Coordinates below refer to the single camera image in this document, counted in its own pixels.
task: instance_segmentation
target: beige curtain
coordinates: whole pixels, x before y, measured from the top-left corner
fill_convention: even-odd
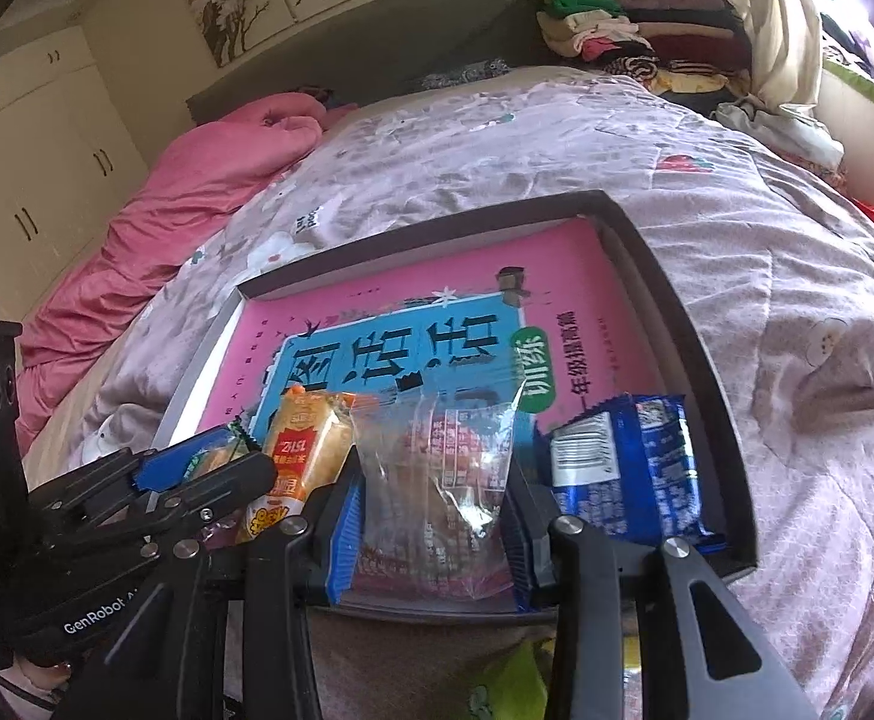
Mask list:
[[[753,44],[753,94],[771,111],[811,116],[821,75],[813,0],[730,0]]]

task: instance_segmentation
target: orange snack package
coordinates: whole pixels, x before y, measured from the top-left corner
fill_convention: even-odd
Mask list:
[[[353,395],[345,392],[307,392],[299,385],[285,392],[263,445],[274,458],[277,480],[247,507],[238,541],[300,514],[314,488],[337,481],[353,445],[352,404]]]

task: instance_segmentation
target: metal bolt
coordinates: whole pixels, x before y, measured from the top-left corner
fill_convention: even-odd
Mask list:
[[[281,519],[277,527],[287,536],[299,536],[301,533],[306,533],[307,521],[299,514],[294,514],[292,517]]]
[[[664,541],[663,550],[667,555],[673,557],[686,557],[690,554],[690,545],[684,541],[683,538],[674,536],[673,538],[668,538],[667,541]]]
[[[584,520],[572,514],[562,514],[554,520],[554,528],[563,536],[577,536],[584,530]]]
[[[174,557],[179,557],[181,560],[189,560],[198,552],[200,552],[200,544],[193,538],[184,538],[174,544]]]

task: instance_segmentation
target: pink blanket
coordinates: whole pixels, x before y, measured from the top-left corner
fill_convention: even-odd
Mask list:
[[[194,250],[349,108],[310,95],[256,100],[181,135],[112,220],[101,250],[75,268],[24,326],[17,377],[20,451]]]

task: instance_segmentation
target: headboard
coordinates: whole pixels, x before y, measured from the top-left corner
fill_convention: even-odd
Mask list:
[[[205,124],[251,100],[299,86],[368,105],[416,91],[430,73],[503,58],[554,64],[536,25],[539,0],[375,0],[302,30],[187,100]]]

